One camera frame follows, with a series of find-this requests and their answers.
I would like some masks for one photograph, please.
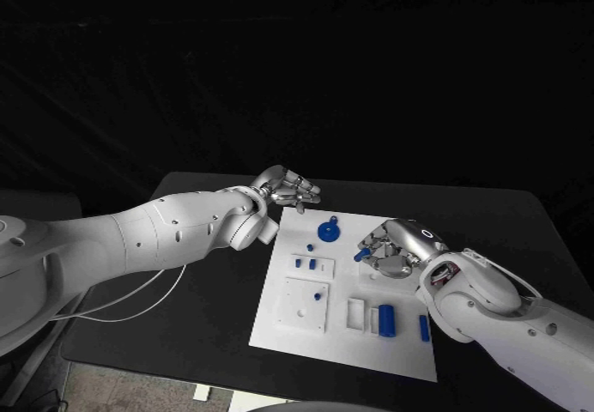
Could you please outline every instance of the small blue piece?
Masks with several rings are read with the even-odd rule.
[[[394,321],[394,306],[381,305],[381,336],[394,337],[397,335],[397,324]]]
[[[319,238],[325,242],[333,242],[341,236],[341,229],[338,228],[338,218],[330,217],[330,221],[319,225]]]
[[[365,256],[369,256],[372,254],[372,251],[369,250],[368,247],[364,247],[359,253],[355,255],[355,262],[361,262],[362,258]]]
[[[418,323],[421,325],[421,339],[424,342],[430,342],[430,325],[424,315],[418,317]]]

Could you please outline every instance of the black curtain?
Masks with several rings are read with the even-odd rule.
[[[87,215],[169,171],[277,163],[518,189],[591,272],[591,3],[130,6],[2,3],[3,187],[71,191]]]

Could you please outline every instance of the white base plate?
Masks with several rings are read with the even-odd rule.
[[[338,217],[341,237],[338,241],[326,243],[317,236],[319,225],[333,215]],[[437,382],[433,344],[421,340],[418,323],[418,316],[428,316],[428,312],[413,295],[418,275],[405,280],[381,279],[381,282],[388,283],[384,287],[375,287],[377,283],[371,286],[362,279],[362,276],[371,276],[366,273],[368,265],[354,260],[359,251],[358,243],[387,219],[322,210],[306,210],[304,215],[300,215],[294,208],[284,208],[250,346]],[[307,244],[313,244],[313,252],[307,252]],[[292,255],[333,259],[333,280],[316,279],[307,269],[299,276],[300,271],[290,270],[287,262],[293,259]],[[315,334],[309,330],[279,325],[279,296],[284,292],[287,277],[329,285],[323,333]],[[346,328],[349,299],[365,302],[365,325],[359,333]],[[397,336],[392,338],[375,336],[377,330],[371,328],[372,308],[379,305],[392,305],[395,308]]]

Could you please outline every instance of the black table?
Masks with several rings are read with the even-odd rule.
[[[172,173],[153,198],[248,185],[250,176]],[[594,318],[594,294],[538,199],[525,191],[387,185],[313,179],[317,209],[417,219],[450,249],[470,247],[524,277],[542,295]],[[271,206],[279,221],[281,208]],[[178,289],[142,317],[117,324],[77,320],[62,346],[71,361],[297,400],[361,403],[394,410],[564,410],[495,364],[473,342],[433,324],[439,384],[248,345],[273,245],[214,251],[191,264]],[[170,287],[163,274],[133,298],[98,312],[120,318],[149,307]],[[114,279],[84,308],[116,299],[150,273]]]

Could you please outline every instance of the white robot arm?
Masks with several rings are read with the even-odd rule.
[[[251,186],[169,195],[74,221],[0,216],[0,355],[38,332],[75,296],[108,279],[201,260],[212,249],[268,243],[267,205],[319,202],[319,187],[280,166]]]
[[[476,340],[503,369],[570,411],[594,410],[590,319],[475,251],[450,251],[415,221],[385,221],[359,249],[355,260],[385,276],[420,276],[417,298],[453,339]]]

